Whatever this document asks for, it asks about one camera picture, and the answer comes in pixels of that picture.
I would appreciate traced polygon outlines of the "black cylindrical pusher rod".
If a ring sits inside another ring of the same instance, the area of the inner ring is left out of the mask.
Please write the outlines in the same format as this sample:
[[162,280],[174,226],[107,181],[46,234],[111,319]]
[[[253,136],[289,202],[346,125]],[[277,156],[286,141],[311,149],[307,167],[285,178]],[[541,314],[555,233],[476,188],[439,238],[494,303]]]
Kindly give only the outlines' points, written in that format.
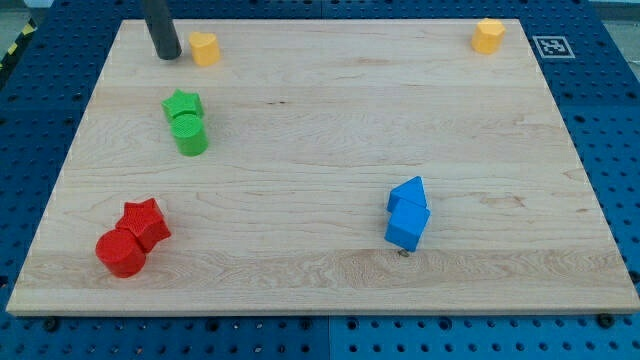
[[141,10],[157,56],[161,60],[177,59],[182,48],[167,1],[141,0]]

